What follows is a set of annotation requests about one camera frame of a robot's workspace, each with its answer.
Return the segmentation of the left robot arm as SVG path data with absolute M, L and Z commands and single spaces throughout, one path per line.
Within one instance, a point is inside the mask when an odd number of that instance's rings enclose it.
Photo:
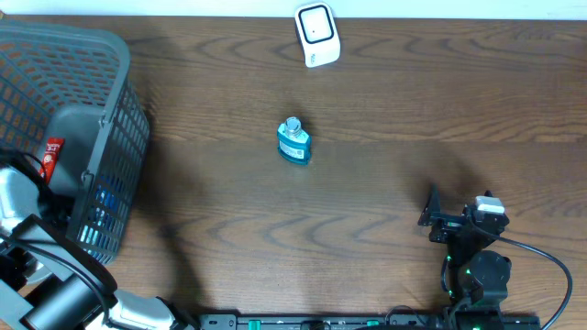
M 72 198 L 53 193 L 34 155 L 1 151 L 1 319 L 14 329 L 197 329 L 162 298 L 118 289 L 65 236 Z

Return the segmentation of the blue Oreo cookie pack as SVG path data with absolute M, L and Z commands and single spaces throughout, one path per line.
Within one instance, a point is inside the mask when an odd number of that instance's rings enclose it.
M 122 241 L 125 222 L 120 218 L 120 211 L 125 206 L 118 196 L 121 184 L 122 181 L 114 174 L 99 176 L 77 236 L 77 242 L 82 244 L 83 249 L 103 264 L 116 258 Z

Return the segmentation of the red coffee stick sachet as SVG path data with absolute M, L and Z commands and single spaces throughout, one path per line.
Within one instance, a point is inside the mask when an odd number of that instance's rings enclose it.
M 61 137 L 50 137 L 46 143 L 46 148 L 41 159 L 39 175 L 47 184 L 50 183 L 64 144 L 65 139 Z

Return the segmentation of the blue mouthwash bottle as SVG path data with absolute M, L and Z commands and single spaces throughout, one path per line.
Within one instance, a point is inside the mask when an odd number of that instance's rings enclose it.
M 277 149 L 286 160 L 307 165 L 311 159 L 311 136 L 303 129 L 298 117 L 288 117 L 277 128 Z

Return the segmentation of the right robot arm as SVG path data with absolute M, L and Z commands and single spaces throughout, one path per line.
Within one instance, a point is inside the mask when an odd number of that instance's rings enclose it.
M 447 246 L 441 271 L 441 287 L 451 301 L 443 311 L 446 327 L 479 329 L 492 317 L 499 319 L 500 304 L 508 296 L 511 261 L 488 247 L 509 224 L 501 200 L 487 191 L 460 214 L 447 214 L 432 187 L 417 224 L 431 228 L 431 242 Z

